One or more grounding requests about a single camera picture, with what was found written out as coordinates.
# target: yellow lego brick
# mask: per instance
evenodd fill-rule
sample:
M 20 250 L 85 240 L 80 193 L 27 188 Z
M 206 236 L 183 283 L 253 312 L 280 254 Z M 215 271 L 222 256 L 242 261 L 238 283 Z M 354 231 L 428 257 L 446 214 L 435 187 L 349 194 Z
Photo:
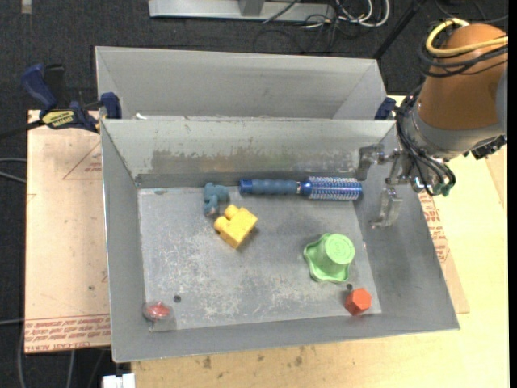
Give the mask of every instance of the yellow lego brick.
M 252 231 L 258 218 L 244 207 L 229 205 L 225 215 L 216 219 L 214 228 L 231 247 L 237 248 Z

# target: tan surface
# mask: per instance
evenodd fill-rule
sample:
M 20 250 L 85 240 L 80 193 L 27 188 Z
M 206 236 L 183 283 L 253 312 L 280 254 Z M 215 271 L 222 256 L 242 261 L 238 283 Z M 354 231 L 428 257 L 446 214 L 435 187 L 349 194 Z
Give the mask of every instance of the tan surface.
M 494 180 L 495 189 L 499 194 L 499 201 L 506 215 L 508 214 L 508 145 L 503 146 L 498 152 L 490 155 L 486 159 L 486 164 L 492 179 Z
M 459 331 L 136 362 L 137 386 L 509 386 L 507 218 L 485 160 L 451 167 L 436 205 L 470 304 Z
M 107 346 L 99 135 L 33 129 L 27 160 L 25 352 Z

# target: blue brush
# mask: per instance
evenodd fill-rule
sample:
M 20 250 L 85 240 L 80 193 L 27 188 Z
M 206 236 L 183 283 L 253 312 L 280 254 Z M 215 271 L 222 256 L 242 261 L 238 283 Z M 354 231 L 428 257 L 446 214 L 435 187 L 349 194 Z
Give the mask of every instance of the blue brush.
M 289 179 L 241 179 L 239 192 L 254 195 L 300 195 L 310 200 L 353 201 L 363 191 L 354 178 L 309 177 L 303 183 Z

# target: green plastic cup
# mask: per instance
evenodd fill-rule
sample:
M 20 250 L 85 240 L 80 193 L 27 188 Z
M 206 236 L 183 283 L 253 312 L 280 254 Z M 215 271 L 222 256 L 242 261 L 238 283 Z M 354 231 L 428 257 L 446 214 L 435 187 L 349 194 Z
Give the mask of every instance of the green plastic cup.
M 326 233 L 305 247 L 304 257 L 314 280 L 340 283 L 348 279 L 354 243 L 343 234 Z

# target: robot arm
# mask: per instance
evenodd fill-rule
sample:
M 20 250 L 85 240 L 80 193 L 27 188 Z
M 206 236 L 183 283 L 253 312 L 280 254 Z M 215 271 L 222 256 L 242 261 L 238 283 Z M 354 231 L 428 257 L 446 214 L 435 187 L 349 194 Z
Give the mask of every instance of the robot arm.
M 455 28 L 435 47 L 447 27 Z M 388 156 L 377 151 L 375 159 L 392 163 L 376 222 L 382 227 L 393 224 L 400 207 L 393 205 L 393 186 L 409 184 L 416 192 L 446 196 L 456 182 L 449 159 L 469 152 L 485 157 L 506 144 L 507 34 L 488 24 L 449 19 L 431 31 L 419 56 L 427 77 L 396 109 L 400 147 Z

